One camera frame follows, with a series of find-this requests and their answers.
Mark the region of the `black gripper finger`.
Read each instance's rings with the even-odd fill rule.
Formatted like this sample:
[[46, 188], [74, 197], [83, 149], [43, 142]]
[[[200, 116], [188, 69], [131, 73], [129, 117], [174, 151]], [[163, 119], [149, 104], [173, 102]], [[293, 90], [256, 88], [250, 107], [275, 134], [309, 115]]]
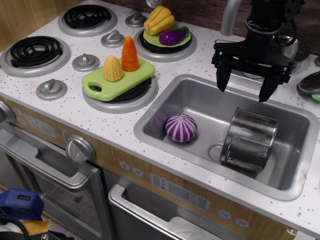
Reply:
[[270, 96], [275, 92], [278, 85], [283, 84], [283, 77], [278, 75], [273, 75], [266, 77], [262, 83], [259, 92], [259, 102], [263, 103], [266, 102]]
[[224, 63], [219, 63], [216, 70], [217, 87], [224, 92], [230, 79], [232, 69]]

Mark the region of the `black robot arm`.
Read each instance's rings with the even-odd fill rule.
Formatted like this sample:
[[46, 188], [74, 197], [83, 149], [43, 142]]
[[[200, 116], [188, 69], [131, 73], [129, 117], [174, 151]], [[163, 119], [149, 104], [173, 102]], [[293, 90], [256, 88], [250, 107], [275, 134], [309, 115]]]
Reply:
[[281, 47], [291, 46], [297, 39], [280, 43], [283, 23], [297, 30], [294, 17], [301, 13], [304, 0], [253, 0], [245, 21], [246, 37], [240, 42], [214, 44], [212, 64], [216, 67], [217, 87], [224, 92], [232, 70], [263, 77], [259, 102], [266, 102], [279, 85], [288, 83], [296, 61], [277, 52], [272, 41]]

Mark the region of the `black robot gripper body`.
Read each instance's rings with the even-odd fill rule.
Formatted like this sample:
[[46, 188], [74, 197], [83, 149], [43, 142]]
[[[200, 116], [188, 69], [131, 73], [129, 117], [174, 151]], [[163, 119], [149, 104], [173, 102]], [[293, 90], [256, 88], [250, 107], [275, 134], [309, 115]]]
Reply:
[[283, 83], [290, 79], [297, 63], [273, 47], [272, 36], [257, 36], [249, 33], [239, 42], [217, 40], [214, 43], [215, 53], [212, 64], [218, 67], [224, 63], [232, 70], [245, 72], [262, 78], [282, 76]]

